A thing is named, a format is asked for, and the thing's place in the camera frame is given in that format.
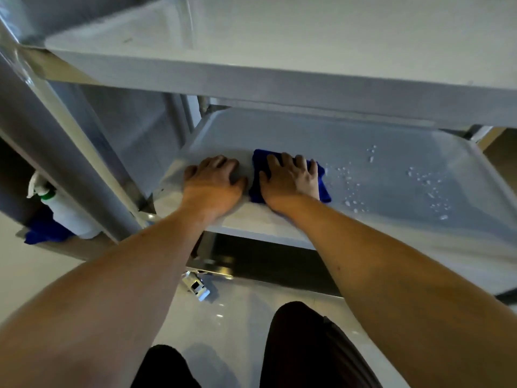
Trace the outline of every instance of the person's left arm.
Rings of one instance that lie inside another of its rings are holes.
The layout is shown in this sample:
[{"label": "person's left arm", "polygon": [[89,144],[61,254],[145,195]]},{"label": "person's left arm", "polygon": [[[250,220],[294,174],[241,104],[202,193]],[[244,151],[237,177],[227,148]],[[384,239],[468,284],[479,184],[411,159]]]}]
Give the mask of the person's left arm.
[{"label": "person's left arm", "polygon": [[246,188],[245,178],[230,184],[237,165],[218,156],[188,167],[176,212],[14,313],[0,327],[2,386],[130,386],[198,238]]}]

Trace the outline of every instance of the person's left hand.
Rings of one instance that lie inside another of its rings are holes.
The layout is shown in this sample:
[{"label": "person's left hand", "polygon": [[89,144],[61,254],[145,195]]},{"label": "person's left hand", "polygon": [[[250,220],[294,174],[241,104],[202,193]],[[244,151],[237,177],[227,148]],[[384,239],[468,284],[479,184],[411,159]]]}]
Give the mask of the person's left hand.
[{"label": "person's left hand", "polygon": [[201,214],[207,225],[226,214],[239,201],[248,184],[246,177],[233,185],[230,183],[229,177],[238,166],[237,159],[223,155],[206,158],[198,166],[188,166],[180,209]]}]

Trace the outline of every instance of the hand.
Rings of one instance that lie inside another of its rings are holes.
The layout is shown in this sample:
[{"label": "hand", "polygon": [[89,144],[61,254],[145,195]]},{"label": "hand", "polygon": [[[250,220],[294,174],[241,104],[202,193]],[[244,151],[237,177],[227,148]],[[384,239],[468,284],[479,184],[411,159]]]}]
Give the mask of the hand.
[{"label": "hand", "polygon": [[307,169],[307,161],[301,155],[296,156],[296,165],[291,155],[282,154],[284,166],[280,166],[274,155],[268,155],[267,162],[271,170],[271,179],[267,179],[264,172],[260,172],[260,189],[268,206],[281,212],[282,207],[294,196],[307,195],[320,199],[318,185],[318,165],[311,160]]},{"label": "hand", "polygon": [[207,225],[226,214],[239,201],[248,184],[246,177],[233,185],[230,183],[229,177],[238,166],[237,159],[222,155],[206,158],[199,166],[188,166],[180,209],[201,214]]}]

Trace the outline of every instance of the leg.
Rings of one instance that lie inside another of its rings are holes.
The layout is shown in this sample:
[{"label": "leg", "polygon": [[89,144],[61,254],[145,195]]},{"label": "leg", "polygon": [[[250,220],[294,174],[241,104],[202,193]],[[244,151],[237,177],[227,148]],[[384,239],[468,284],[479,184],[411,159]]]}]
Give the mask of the leg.
[{"label": "leg", "polygon": [[275,313],[260,385],[380,387],[346,335],[302,302],[288,303]]},{"label": "leg", "polygon": [[170,346],[149,349],[138,369],[131,388],[157,387],[201,388],[185,359]]}]

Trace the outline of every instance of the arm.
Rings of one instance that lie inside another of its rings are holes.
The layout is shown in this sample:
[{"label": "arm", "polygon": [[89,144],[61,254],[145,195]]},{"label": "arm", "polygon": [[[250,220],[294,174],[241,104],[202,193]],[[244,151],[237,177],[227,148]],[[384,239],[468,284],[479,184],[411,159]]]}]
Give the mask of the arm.
[{"label": "arm", "polygon": [[370,338],[414,388],[515,386],[517,318],[472,283],[319,201],[315,164],[268,158],[262,194],[312,241]]},{"label": "arm", "polygon": [[180,208],[52,283],[0,329],[7,387],[130,386],[169,311],[204,228],[240,199],[238,162],[207,158],[185,172]]}]

